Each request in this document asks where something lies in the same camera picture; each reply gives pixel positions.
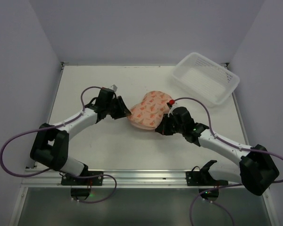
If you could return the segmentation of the pink tulip-print laundry bag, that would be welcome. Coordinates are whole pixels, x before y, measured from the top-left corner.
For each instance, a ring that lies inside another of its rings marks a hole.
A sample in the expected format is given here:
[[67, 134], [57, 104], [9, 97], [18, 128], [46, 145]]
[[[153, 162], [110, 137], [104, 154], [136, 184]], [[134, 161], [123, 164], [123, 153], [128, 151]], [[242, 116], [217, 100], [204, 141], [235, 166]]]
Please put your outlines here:
[[128, 116], [129, 122], [140, 129], [155, 130], [163, 119], [164, 114], [168, 114], [167, 103], [172, 97], [161, 91], [148, 92], [142, 101], [134, 105], [131, 115]]

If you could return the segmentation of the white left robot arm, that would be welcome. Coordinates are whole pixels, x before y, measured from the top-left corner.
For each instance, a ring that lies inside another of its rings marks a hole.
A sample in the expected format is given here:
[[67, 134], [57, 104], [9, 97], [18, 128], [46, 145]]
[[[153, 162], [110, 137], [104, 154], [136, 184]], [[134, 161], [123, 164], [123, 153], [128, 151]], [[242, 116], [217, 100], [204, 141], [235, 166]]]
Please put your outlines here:
[[130, 116], [131, 112], [122, 97], [108, 88], [100, 88], [97, 97], [82, 105], [80, 112], [65, 121], [40, 126], [30, 152], [32, 160], [75, 177], [88, 175], [88, 166], [68, 155], [69, 141], [108, 115], [116, 120]]

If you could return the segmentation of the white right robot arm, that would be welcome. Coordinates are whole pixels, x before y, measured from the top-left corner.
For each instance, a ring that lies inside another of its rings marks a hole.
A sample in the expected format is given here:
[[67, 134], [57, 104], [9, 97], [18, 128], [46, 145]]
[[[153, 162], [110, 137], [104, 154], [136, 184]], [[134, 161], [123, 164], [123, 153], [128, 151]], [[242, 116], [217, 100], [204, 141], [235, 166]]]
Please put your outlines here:
[[185, 107], [164, 114], [155, 131], [164, 136], [179, 133], [187, 142], [214, 151], [234, 163], [228, 165], [210, 160], [199, 171], [186, 172], [188, 186], [225, 186], [235, 182], [260, 196], [279, 176], [265, 147], [251, 147], [227, 138], [222, 142], [223, 136], [213, 135], [209, 126], [195, 122]]

